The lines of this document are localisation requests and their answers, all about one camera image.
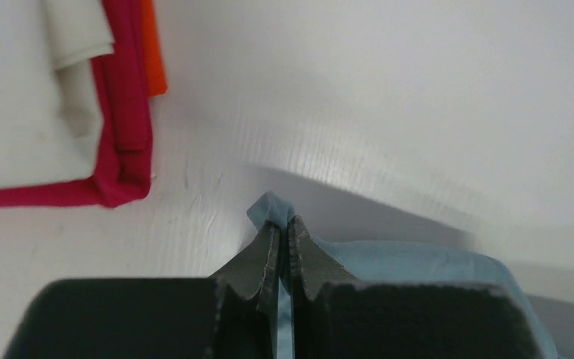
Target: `blue cloth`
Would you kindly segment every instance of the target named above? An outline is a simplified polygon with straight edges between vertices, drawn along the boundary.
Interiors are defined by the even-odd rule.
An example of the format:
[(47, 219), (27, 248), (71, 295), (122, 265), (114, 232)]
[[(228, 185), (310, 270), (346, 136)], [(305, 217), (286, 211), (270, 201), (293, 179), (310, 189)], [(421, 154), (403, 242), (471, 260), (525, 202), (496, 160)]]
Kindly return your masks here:
[[(264, 194), (247, 210), (247, 216), (260, 229), (271, 221), (285, 230), (294, 217), (291, 203), (273, 192)], [(362, 280), (392, 282), (431, 282), (470, 280), (496, 283), (507, 289), (527, 317), (544, 358), (558, 359), (558, 352), (544, 324), (505, 265), (480, 254), (416, 242), (356, 241), (333, 243), (313, 238), (316, 244)], [(278, 358), (292, 358), (291, 302), (280, 284), (278, 299)]]

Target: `folded fabric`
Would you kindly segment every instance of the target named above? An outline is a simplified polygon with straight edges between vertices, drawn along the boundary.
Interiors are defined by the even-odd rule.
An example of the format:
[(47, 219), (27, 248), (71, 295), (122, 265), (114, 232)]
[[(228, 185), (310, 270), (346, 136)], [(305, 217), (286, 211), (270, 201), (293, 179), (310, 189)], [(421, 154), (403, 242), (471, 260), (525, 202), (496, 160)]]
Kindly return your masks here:
[(166, 93), (168, 83), (166, 82), (164, 63), (161, 60), (155, 8), (152, 6), (152, 0), (141, 0), (140, 5), (146, 79), (148, 80), (149, 96), (153, 97)]
[[(141, 33), (136, 31), (140, 28), (136, 5), (135, 1), (104, 2), (116, 39), (116, 52), (90, 61), (99, 107), (104, 114), (93, 176), (52, 185), (3, 189), (0, 190), (0, 206), (102, 204), (115, 207), (146, 197), (150, 189), (152, 128), (141, 65)], [(137, 65), (126, 66), (127, 62)], [(126, 146), (126, 142), (119, 142), (117, 138), (141, 138), (143, 141)]]
[(43, 0), (56, 70), (113, 51), (99, 0)]
[[(257, 229), (271, 221), (285, 229), (294, 216), (293, 206), (268, 192), (247, 215)], [(533, 311), (509, 269), (489, 257), (437, 245), (416, 242), (356, 241), (334, 243), (314, 238), (315, 243), (351, 274), (362, 280), (389, 282), (471, 281), (494, 283), (507, 289), (520, 304), (544, 358), (557, 359), (551, 335)], [(281, 284), (278, 314), (278, 358), (292, 358), (291, 304)]]
[(81, 102), (95, 97), (64, 107), (58, 80), (82, 88), (87, 79), (55, 73), (44, 11), (40, 0), (0, 0), (0, 188), (87, 178), (95, 166), (95, 120), (77, 129), (70, 119), (88, 116)]

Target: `cream fabric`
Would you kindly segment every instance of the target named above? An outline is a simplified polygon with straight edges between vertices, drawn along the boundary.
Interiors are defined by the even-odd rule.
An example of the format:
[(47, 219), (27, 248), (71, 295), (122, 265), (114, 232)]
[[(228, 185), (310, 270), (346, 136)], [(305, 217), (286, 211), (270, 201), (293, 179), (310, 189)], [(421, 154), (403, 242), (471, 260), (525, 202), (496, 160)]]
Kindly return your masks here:
[[(0, 0), (0, 188), (82, 179), (95, 168), (102, 114), (86, 59), (111, 48), (76, 33), (98, 28), (102, 36), (89, 39), (110, 37), (97, 1), (74, 2), (80, 12), (75, 4)], [(77, 21), (67, 10), (80, 16), (80, 30), (60, 27)], [(56, 64), (71, 66), (55, 72)]]
[(113, 36), (99, 0), (43, 0), (43, 3), (56, 70), (113, 52)]

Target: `orange fabric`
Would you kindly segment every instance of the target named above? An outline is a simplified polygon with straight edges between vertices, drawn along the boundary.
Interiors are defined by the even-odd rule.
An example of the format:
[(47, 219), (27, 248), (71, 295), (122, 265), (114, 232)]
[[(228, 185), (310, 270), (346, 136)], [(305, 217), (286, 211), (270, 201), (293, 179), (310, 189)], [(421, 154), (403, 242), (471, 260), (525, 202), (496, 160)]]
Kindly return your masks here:
[(148, 82), (149, 97), (154, 97), (166, 93), (168, 83), (166, 82), (164, 63), (161, 60), (161, 50), (159, 49), (155, 8), (152, 6), (152, 0), (141, 0), (140, 4), (146, 80)]

